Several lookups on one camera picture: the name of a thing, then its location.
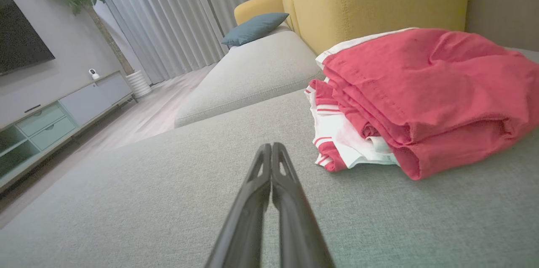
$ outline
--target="open shelf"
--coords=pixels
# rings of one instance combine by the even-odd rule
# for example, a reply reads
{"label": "open shelf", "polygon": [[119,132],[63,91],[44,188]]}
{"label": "open shelf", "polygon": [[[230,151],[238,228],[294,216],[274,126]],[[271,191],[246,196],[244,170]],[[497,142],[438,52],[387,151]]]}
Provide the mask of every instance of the open shelf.
{"label": "open shelf", "polygon": [[26,140],[26,136],[19,131],[15,126],[6,128],[0,132],[0,155],[8,152],[11,148],[16,147]]}
{"label": "open shelf", "polygon": [[25,140],[18,144],[19,145],[13,147],[11,151],[6,152],[0,157],[0,177],[39,153],[39,149],[37,149],[37,147],[35,147],[29,140]]}

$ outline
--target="tv stand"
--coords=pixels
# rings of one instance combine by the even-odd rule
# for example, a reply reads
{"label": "tv stand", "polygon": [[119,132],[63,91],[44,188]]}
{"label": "tv stand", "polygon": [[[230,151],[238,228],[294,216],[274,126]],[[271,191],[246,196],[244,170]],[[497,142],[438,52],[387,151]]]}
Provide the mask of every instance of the tv stand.
{"label": "tv stand", "polygon": [[135,99],[133,91],[118,71],[31,109],[30,115],[1,128],[0,192],[130,98]]}

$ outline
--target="yellow sofa backrest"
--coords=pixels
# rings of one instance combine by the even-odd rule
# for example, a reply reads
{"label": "yellow sofa backrest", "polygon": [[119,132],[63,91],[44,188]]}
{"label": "yellow sofa backrest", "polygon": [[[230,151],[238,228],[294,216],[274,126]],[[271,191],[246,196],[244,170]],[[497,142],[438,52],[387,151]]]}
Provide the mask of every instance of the yellow sofa backrest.
{"label": "yellow sofa backrest", "polygon": [[289,13],[289,26],[320,54],[345,40],[406,27],[464,30],[467,1],[250,0],[235,17],[241,24],[262,13]]}

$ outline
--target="folded clothes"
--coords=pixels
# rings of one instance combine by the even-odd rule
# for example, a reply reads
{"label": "folded clothes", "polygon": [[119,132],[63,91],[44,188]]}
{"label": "folded clothes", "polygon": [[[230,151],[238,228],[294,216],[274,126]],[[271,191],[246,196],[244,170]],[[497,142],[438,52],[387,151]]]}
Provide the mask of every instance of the folded clothes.
{"label": "folded clothes", "polygon": [[314,118],[315,137],[312,143],[320,155],[315,163],[330,172],[352,168],[357,164],[398,164],[381,136],[362,138],[333,98],[333,88],[320,80],[312,80],[305,94]]}
{"label": "folded clothes", "polygon": [[316,60],[358,135],[380,135],[413,180],[484,159],[539,125],[539,65],[477,34],[374,34]]}

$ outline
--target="sofa seam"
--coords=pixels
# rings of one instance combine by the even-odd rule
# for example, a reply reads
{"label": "sofa seam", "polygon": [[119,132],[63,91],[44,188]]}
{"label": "sofa seam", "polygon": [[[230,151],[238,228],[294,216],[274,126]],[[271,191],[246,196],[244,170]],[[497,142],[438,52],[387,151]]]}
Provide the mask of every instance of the sofa seam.
{"label": "sofa seam", "polygon": [[350,40],[350,19],[348,18],[348,4],[347,0],[341,0],[341,5],[344,13],[344,35],[346,40]]}
{"label": "sofa seam", "polygon": [[283,86],[279,86],[278,88],[274,88],[274,89],[271,89],[271,90],[266,90],[266,91],[262,91],[262,92],[259,92],[259,93],[251,94],[250,96],[247,96],[247,97],[244,97],[244,98],[241,98],[241,99],[237,99],[236,101],[233,101],[233,102],[230,102],[230,103],[226,103],[225,105],[220,105],[220,106],[212,107],[212,108],[210,108],[210,109],[206,109],[206,110],[204,110],[204,111],[200,111],[200,112],[197,112],[197,113],[192,114],[192,115],[187,115],[187,116],[185,116],[185,117],[183,117],[183,118],[179,118],[179,119],[176,119],[176,120],[177,120],[177,121],[178,121],[178,120],[184,120],[184,119],[191,118],[191,117],[194,117],[194,116],[196,116],[196,115],[202,114],[202,113],[204,113],[204,112],[211,111],[211,110],[213,110],[213,109],[217,109],[217,108],[221,108],[221,107],[227,107],[227,106],[233,105],[233,104],[236,103],[236,102],[243,101],[243,100],[245,100],[245,99],[252,98],[252,97],[258,96],[258,95],[260,95],[260,94],[264,94],[264,93],[268,93],[268,92],[271,92],[271,91],[277,91],[277,90],[284,89],[284,88],[286,88],[286,87],[288,87],[288,86],[294,85],[294,84],[299,83],[299,82],[302,82],[302,81],[304,81],[304,80],[309,80],[309,81],[310,81],[310,80],[312,80],[313,78],[315,78],[316,76],[318,76],[320,73],[323,74],[323,71],[322,71],[322,70],[318,70],[318,72],[317,72],[315,75],[310,76],[310,77],[308,77],[308,78],[301,79],[301,80],[297,80],[296,82],[291,82],[290,84],[286,84],[286,85],[283,85]]}

